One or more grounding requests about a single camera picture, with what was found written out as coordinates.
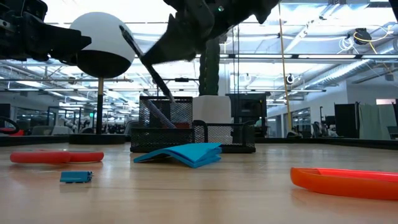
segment white sphere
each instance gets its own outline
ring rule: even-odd
[[[123,21],[104,12],[89,12],[70,25],[82,35],[91,37],[91,44],[78,53],[78,67],[94,77],[114,78],[123,74],[134,60],[134,51],[124,40],[119,26]]]

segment yellow pole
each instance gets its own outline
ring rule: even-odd
[[[285,49],[284,49],[284,39],[283,39],[283,32],[282,32],[282,16],[280,13],[280,3],[278,4],[279,8],[279,29],[280,29],[280,48],[282,51],[282,67],[283,67],[283,73],[284,73],[284,85],[285,85],[285,97],[286,97],[286,103],[287,103],[287,122],[288,122],[288,127],[289,130],[292,130],[292,115],[290,114],[290,106],[289,106],[289,96],[287,94],[287,83],[286,83],[286,72],[285,72]]]

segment folded blue fabric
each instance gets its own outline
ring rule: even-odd
[[[134,162],[144,162],[166,157],[174,157],[184,164],[197,168],[221,159],[221,143],[191,143],[182,146],[158,149],[134,159]]]

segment table surface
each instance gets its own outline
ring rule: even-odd
[[[314,144],[259,144],[191,169],[173,160],[134,164],[129,145],[0,147],[0,223],[398,223],[398,202],[308,192],[291,167],[398,172],[398,151]],[[12,151],[104,151],[88,164],[13,164]],[[62,170],[91,170],[86,184],[61,184]]]

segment orange plate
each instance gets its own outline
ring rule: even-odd
[[[322,194],[398,200],[398,173],[365,170],[294,168],[293,184]]]

